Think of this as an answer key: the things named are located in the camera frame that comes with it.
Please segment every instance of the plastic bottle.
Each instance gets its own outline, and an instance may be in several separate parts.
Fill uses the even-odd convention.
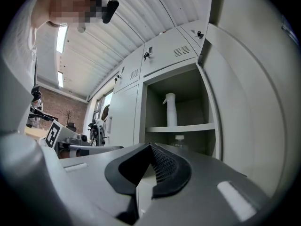
[[[171,145],[176,146],[181,149],[188,150],[188,147],[184,143],[184,139],[185,139],[184,135],[176,135],[175,142],[173,142]]]

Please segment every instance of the ceiling light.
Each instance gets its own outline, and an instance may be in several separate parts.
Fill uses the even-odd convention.
[[[56,50],[63,53],[68,26],[60,27],[57,34]]]
[[[63,88],[64,87],[63,86],[63,73],[57,72],[57,77],[58,77],[58,85]]]

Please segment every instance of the spray bottle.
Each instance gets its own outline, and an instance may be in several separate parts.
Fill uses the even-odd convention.
[[[175,94],[166,94],[166,99],[163,104],[167,102],[167,126],[178,126],[177,110],[175,108]]]

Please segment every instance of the bottle cap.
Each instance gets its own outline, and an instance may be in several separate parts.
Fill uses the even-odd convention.
[[[176,140],[184,140],[184,138],[185,138],[184,135],[176,135],[175,136]]]

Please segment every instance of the cabinet door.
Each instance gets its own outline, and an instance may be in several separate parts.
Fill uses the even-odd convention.
[[[143,49],[144,45],[123,60],[119,72],[120,78],[116,82],[114,93],[139,80]]]
[[[106,125],[106,145],[133,145],[138,85],[113,94]]]
[[[212,46],[202,65],[220,112],[222,160],[272,196],[282,177],[286,147],[276,80],[260,57],[232,34],[209,24],[206,40]]]
[[[181,28],[185,30],[185,32],[194,39],[194,41],[201,46],[203,39],[205,39],[205,36],[202,39],[198,38],[198,31],[200,31],[202,34],[205,33],[207,29],[207,25],[205,20],[197,20],[193,21],[191,23],[183,24],[181,25]]]
[[[176,28],[148,41],[144,47],[144,54],[146,52],[150,52],[150,57],[142,60],[143,77],[197,55]]]

